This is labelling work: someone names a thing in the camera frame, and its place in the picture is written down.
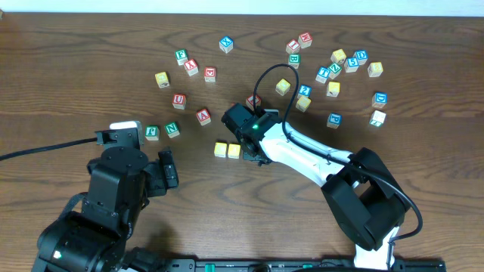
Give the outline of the green B block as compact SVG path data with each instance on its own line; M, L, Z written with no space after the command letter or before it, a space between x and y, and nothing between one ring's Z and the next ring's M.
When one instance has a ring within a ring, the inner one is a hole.
M294 69L298 69L301 62L301 57L299 54L290 54L288 57L288 64Z

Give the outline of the green F block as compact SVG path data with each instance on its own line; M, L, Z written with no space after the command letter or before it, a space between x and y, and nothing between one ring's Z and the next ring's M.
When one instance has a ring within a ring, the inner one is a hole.
M179 66L182 66L185 62L188 61L188 53L185 49L180 49L175 51L175 59Z

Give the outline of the yellow O block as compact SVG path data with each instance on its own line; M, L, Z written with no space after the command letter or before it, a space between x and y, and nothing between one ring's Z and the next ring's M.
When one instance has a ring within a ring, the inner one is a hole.
M239 159L240 157L240 145L239 144L229 144L228 145L228 158Z

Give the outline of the yellow 8 block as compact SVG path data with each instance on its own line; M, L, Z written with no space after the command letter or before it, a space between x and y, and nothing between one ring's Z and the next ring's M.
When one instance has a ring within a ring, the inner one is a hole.
M368 76L379 77L383 73L383 64L381 62L372 62L368 66Z

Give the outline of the red H block top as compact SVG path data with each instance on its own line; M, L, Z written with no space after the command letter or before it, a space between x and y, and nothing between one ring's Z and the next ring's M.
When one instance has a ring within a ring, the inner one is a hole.
M304 32L301 33L298 36L298 43L300 45L300 48L308 48L312 44L313 38L309 32Z

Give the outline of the green Z block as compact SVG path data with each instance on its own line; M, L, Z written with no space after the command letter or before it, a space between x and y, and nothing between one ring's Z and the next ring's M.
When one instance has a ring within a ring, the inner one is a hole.
M330 79L335 79L342 71L342 67L338 63L332 63L328 69L330 70Z

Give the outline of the blue X block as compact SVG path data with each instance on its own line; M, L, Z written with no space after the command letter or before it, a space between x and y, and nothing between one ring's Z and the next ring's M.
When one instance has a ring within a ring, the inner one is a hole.
M225 36L220 39L219 47L224 53L227 54L234 48L234 41L229 36Z

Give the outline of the blue D block right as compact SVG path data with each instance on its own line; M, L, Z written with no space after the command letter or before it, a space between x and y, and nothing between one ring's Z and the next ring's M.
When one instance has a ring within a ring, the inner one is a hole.
M372 107L382 109L386 106L388 102L387 93L376 92L372 97Z

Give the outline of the blue P block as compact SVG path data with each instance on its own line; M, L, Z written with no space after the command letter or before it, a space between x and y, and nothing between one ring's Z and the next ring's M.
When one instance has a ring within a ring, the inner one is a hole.
M327 119L328 128L338 128L342 122L342 116L337 113L331 113Z

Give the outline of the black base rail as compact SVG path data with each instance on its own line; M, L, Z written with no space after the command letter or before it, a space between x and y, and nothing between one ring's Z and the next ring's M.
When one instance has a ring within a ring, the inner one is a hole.
M196 261L193 259L171 259L162 272L363 272L375 271L357 268L349 259L322 259L320 261ZM446 272L443 261L404 261L396 259L390 268L393 272Z

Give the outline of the blue d block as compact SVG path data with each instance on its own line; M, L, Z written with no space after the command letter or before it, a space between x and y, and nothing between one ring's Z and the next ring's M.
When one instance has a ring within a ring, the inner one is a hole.
M366 50L355 51L353 57L358 61L359 66L363 66L368 60L368 53Z
M376 92L372 97L372 107L382 109L386 106L388 102L387 93Z

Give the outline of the red I block centre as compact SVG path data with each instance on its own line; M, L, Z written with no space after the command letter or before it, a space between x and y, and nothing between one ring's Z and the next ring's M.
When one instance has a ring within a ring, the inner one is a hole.
M254 107L260 106L262 103L262 99L256 95L254 96L251 94L249 97L246 98L246 106L249 107L251 110L254 110Z

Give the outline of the yellow block centre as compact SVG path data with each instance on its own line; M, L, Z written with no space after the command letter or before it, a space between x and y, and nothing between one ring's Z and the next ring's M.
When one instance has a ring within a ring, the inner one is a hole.
M286 79L281 79L277 83L275 90L280 96L284 96L290 90L290 83Z

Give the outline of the red E block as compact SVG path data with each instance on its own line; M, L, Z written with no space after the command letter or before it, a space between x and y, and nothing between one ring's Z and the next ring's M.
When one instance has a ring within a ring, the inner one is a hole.
M204 70L204 79L206 82L216 82L216 68L207 66Z

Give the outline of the yellow block far left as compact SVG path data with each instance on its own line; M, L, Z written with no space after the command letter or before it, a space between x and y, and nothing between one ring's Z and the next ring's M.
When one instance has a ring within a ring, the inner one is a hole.
M166 72L157 73L154 76L159 88L169 87L169 77Z

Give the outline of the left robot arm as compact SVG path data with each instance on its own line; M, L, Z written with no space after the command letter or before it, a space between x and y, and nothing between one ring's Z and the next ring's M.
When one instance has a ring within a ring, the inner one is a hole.
M141 151L136 128L97 132L104 146L87 164L88 191L71 197L59 217L41 233L34 271L115 271L126 242L150 198L179 183L172 151L157 159Z

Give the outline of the blue T block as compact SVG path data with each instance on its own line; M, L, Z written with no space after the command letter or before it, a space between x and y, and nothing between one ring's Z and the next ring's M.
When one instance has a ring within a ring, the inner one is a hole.
M321 66L318 70L317 76L315 80L320 82L321 84L325 84L326 81L329 79L330 70L327 67Z

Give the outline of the yellow block top right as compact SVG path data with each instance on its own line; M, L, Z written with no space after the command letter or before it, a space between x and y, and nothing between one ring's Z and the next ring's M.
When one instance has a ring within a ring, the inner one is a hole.
M342 64L346 60L346 53L344 52L344 50L342 48L341 49L337 49L337 50L335 50L335 51L332 52L332 55L330 57L330 60L333 63Z

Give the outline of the green N block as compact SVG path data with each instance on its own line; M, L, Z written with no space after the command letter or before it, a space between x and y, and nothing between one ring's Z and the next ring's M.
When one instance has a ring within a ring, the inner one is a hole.
M174 138L180 135L180 131L176 122L170 122L164 125L164 128L169 138Z

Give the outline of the red I block top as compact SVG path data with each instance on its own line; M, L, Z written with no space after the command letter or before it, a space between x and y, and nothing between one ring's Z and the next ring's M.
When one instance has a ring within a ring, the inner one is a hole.
M300 50L300 43L297 40L292 39L286 45L286 52L288 54L298 54Z

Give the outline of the red i block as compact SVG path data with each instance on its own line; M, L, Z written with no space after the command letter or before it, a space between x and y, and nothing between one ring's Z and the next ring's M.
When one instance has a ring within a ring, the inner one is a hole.
M288 54L298 54L300 50L300 43L297 40L292 39L286 45L286 52Z
M246 98L246 106L249 107L251 110L254 110L254 107L260 106L262 103L262 99L256 95L254 96L251 94L249 97Z

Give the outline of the blue D block top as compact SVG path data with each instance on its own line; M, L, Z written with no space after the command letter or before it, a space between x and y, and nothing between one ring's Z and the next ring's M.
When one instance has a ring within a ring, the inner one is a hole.
M368 60L368 53L366 50L355 51L353 57L358 61L359 66L363 66Z

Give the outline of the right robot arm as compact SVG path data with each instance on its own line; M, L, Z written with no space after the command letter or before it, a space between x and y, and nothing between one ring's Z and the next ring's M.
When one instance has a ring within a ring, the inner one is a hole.
M390 269L410 199L380 157L321 144L294 129L277 111L235 104L222 123L259 164L279 162L316 183L341 230L356 247L357 268Z

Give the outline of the yellow block below 2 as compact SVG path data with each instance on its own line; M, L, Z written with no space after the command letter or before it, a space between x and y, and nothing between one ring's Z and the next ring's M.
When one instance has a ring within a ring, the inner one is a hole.
M304 113L309 108L311 102L310 98L301 96L296 102L296 108Z

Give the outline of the red A block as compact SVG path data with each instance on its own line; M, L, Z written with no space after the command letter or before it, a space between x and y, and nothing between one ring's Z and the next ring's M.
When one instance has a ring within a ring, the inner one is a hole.
M208 109L199 110L196 113L196 117L197 117L198 122L202 126L207 125L207 124L209 124L211 122L211 115L209 114Z

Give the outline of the blue 2 block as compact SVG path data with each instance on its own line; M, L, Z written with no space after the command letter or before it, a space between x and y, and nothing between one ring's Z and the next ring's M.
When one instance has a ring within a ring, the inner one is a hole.
M312 87L309 85L301 85L297 93L297 99L301 97L310 97L312 93Z

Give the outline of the yellow K block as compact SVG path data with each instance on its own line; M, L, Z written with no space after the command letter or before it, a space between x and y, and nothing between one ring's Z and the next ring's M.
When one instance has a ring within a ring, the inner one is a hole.
M339 82L328 82L327 84L327 96L337 97L340 93L340 83Z

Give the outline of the red U block left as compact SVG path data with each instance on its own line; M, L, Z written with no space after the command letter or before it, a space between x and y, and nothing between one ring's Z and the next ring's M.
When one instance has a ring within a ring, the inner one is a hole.
M172 105L175 109L184 110L186 107L187 98L184 94L174 94Z

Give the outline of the blue 5 block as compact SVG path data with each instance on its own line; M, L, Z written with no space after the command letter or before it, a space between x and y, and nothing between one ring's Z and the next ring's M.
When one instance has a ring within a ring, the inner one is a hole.
M359 63L356 57L348 57L344 63L346 73L354 73L358 70Z

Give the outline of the green J block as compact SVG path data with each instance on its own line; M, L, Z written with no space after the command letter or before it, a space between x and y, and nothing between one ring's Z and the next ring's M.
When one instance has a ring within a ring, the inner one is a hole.
M160 129L156 125L148 125L144 135L148 141L158 141L160 139Z

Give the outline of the yellow C block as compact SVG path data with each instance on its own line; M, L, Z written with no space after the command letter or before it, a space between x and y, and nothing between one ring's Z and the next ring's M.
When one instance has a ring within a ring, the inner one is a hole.
M216 157L226 157L228 145L222 142L216 142L214 147L214 156Z

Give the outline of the green white block right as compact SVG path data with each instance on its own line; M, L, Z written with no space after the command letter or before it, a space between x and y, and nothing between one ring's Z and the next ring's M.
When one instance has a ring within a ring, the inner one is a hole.
M384 112L375 110L371 115L369 124L375 127L380 127L385 122L385 119L386 114Z

